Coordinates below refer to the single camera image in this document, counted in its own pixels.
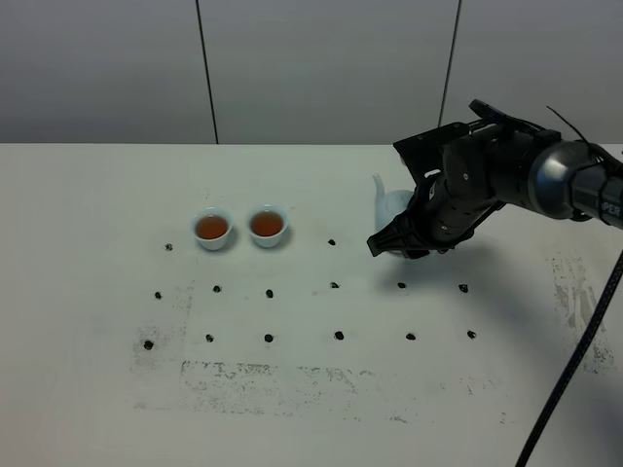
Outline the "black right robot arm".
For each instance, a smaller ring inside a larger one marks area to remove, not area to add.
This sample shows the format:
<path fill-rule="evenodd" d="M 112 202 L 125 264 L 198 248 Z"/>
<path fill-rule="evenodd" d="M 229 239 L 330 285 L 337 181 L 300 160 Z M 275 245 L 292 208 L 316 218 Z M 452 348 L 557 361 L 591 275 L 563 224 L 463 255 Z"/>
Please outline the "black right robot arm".
<path fill-rule="evenodd" d="M 475 99 L 471 123 L 451 123 L 393 147 L 416 188 L 406 206 L 371 235 L 373 256 L 418 259 L 471 238 L 507 204 L 557 220 L 622 226 L 622 163 L 584 136 L 511 117 Z"/>

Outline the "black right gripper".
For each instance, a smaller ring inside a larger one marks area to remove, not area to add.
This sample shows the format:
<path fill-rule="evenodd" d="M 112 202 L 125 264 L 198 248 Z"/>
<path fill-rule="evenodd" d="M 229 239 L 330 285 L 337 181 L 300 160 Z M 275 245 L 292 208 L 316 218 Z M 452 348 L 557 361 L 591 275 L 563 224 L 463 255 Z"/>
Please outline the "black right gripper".
<path fill-rule="evenodd" d="M 442 172 L 409 213 L 413 221 L 401 213 L 371 235 L 372 256 L 398 252 L 418 257 L 420 239 L 427 250 L 452 249 L 504 204 L 533 211 L 529 175 L 534 160 L 534 138 L 517 131 L 482 130 L 445 145 Z"/>

